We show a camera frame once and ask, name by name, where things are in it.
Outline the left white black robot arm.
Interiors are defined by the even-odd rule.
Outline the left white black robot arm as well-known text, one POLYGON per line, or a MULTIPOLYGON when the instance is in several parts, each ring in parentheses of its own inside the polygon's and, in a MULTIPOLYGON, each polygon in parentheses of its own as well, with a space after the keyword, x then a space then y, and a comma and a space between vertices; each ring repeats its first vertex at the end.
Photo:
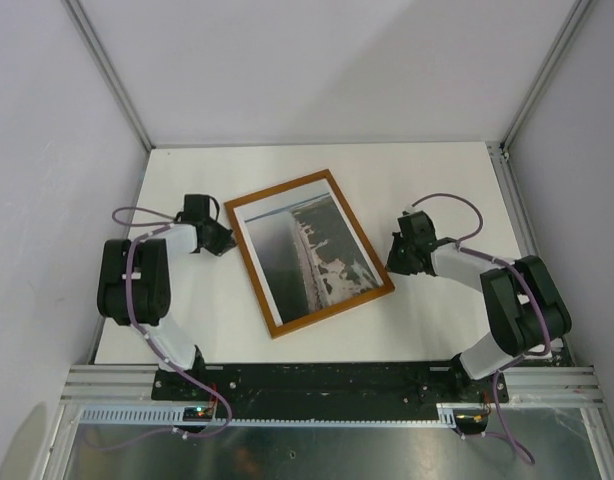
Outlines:
POLYGON ((132 328, 158 358, 160 369, 176 372, 174 389, 186 399, 197 399, 207 390, 208 376, 199 347, 173 318, 171 270, 177 261, 202 251, 222 256, 236 246, 234 233, 219 222, 219 202, 208 194, 185 195, 174 216, 143 207, 131 210, 158 219, 128 222, 128 227, 145 231, 132 240, 105 242, 99 313, 132 328))

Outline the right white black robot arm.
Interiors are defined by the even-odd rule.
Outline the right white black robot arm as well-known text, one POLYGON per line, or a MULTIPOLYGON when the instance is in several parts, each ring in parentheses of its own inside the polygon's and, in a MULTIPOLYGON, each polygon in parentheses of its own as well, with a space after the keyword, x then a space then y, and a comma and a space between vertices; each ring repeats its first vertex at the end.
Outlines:
POLYGON ((473 400, 485 378, 529 354, 548 355, 552 341, 571 331, 571 315, 541 258, 505 260, 439 239, 422 211, 405 211, 398 225, 389 272, 450 279, 483 296, 489 332, 451 360, 448 388, 456 399, 473 400))

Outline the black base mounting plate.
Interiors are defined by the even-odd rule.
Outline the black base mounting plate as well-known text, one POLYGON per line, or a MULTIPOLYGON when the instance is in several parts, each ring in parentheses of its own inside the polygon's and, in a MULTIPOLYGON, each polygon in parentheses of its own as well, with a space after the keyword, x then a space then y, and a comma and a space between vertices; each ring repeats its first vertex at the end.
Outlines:
POLYGON ((210 364, 201 380, 226 399, 217 414, 285 413, 290 418, 421 419, 439 404, 509 399, 504 378, 489 376, 457 391, 451 361, 210 364))

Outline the aluminium front rail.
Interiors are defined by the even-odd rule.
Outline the aluminium front rail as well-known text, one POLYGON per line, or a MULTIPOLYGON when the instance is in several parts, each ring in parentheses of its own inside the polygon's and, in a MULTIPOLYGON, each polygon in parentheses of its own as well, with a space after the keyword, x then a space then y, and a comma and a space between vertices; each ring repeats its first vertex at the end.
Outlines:
MULTIPOLYGON (((60 395, 62 404, 152 402, 154 365, 76 365, 60 395)), ((513 408, 603 408, 605 397, 592 367, 515 367, 504 374, 513 408)))

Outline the left aluminium corner post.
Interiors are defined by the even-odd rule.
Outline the left aluminium corner post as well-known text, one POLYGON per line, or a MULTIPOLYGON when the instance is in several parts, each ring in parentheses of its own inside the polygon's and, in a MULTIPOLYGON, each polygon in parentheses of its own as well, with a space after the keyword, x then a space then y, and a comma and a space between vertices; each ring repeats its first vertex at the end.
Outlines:
POLYGON ((62 5, 81 37, 103 81, 107 85, 122 116, 143 150, 149 153, 154 148, 154 144, 82 2, 78 0, 63 0, 62 5))

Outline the aluminium corner post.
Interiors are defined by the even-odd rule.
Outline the aluminium corner post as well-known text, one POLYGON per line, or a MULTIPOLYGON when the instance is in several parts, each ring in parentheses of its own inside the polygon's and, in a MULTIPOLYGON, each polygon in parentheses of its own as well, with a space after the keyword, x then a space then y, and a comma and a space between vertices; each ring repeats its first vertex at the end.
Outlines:
POLYGON ((597 1, 594 0, 576 0, 573 2, 528 91, 499 142, 502 152, 508 152, 513 146, 596 4, 597 1))
POLYGON ((63 0, 62 5, 81 37, 103 81, 107 85, 122 116, 143 150, 149 153, 154 148, 154 144, 82 2, 78 0, 63 0))

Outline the right aluminium corner post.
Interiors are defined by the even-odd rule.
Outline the right aluminium corner post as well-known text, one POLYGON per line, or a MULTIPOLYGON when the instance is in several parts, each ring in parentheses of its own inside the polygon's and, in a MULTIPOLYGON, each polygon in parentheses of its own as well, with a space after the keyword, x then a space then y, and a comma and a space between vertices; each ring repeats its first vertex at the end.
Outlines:
POLYGON ((508 152, 513 146, 596 4, 597 1, 594 0, 576 0, 573 2, 528 91, 499 142, 502 152, 508 152))

